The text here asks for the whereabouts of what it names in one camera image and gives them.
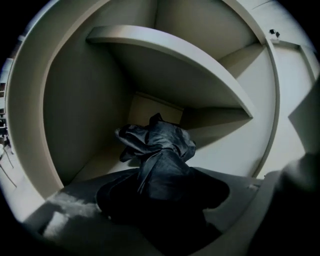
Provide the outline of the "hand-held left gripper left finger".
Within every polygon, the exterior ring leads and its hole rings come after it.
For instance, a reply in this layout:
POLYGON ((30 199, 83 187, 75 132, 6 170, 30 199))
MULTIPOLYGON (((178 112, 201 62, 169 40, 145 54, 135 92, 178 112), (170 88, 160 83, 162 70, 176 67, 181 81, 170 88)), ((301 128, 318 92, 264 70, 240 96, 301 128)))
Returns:
POLYGON ((51 241, 112 241, 137 234, 132 225, 116 224, 101 213, 96 194, 137 172, 127 169, 72 183, 50 196, 23 225, 51 241))

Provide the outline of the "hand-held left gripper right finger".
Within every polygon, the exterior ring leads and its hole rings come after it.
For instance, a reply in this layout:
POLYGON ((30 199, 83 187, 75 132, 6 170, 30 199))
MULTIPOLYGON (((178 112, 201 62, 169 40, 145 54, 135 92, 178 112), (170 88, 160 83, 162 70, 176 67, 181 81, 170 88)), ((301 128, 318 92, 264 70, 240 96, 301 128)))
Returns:
POLYGON ((204 212, 221 235, 189 256, 320 256, 320 152, 263 179, 201 172, 230 193, 204 212))

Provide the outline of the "black umbrella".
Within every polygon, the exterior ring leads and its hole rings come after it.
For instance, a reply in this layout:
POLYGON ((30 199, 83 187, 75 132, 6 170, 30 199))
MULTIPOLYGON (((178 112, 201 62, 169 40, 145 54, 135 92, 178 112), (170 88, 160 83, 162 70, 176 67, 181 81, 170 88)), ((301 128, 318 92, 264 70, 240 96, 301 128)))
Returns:
POLYGON ((229 187, 187 165, 196 144, 186 130, 156 114, 147 126, 126 125, 115 134, 125 145, 120 160, 137 159, 140 167, 98 191, 97 205, 104 214, 136 224, 157 239, 211 240, 221 234, 206 221, 204 210, 225 201, 229 187))

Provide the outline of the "grey metal locker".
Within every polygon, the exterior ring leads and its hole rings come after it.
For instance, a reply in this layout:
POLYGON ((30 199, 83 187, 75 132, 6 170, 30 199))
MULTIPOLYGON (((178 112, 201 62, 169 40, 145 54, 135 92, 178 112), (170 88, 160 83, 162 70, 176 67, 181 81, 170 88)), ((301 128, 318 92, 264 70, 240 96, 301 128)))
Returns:
POLYGON ((308 148, 290 115, 320 46, 277 0, 52 0, 9 71, 5 111, 23 222, 63 187, 129 167, 115 129, 161 113, 197 143, 188 163, 262 176, 308 148))

